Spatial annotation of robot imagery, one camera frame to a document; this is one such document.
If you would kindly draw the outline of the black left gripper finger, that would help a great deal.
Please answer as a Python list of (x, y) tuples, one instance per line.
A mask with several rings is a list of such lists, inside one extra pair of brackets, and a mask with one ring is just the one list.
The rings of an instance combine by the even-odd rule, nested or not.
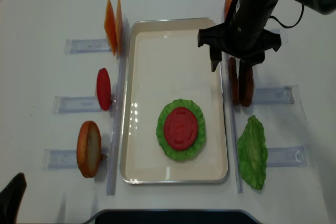
[(215, 72), (218, 64), (222, 61), (222, 51), (215, 47), (210, 47), (209, 56), (211, 60), (211, 71)]

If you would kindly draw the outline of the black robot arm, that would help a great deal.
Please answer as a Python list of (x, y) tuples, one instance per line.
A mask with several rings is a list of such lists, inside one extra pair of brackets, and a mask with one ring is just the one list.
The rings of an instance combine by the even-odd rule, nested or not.
[[(254, 94), (254, 65), (265, 60), (265, 51), (278, 51), (281, 47), (279, 34), (264, 27), (279, 0), (231, 0), (225, 12), (225, 21), (220, 25), (201, 29), (198, 46), (210, 47), (211, 68), (216, 70), (221, 61), (221, 52), (240, 59), (239, 69), (229, 63), (229, 79), (232, 100), (235, 105), (250, 106)], [(320, 14), (335, 11), (335, 0), (295, 0), (302, 8), (309, 7)]]

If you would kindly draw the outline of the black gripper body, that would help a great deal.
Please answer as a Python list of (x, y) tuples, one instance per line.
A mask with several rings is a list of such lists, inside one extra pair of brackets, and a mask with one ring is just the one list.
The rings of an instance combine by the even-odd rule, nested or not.
[(197, 45), (209, 45), (239, 59), (253, 58), (266, 50), (278, 51), (279, 34), (265, 30), (278, 0), (233, 0), (223, 24), (200, 29)]

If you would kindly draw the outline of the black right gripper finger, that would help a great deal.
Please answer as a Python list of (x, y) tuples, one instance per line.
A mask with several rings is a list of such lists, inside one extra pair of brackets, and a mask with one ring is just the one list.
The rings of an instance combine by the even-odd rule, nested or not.
[(240, 99), (253, 98), (255, 90), (253, 67), (243, 60), (239, 61), (238, 85)]

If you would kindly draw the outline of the dark robot base bottom edge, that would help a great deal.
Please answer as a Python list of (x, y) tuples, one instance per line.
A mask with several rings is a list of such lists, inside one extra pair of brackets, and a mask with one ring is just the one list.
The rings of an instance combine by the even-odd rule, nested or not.
[(109, 210), (91, 223), (260, 223), (240, 210)]

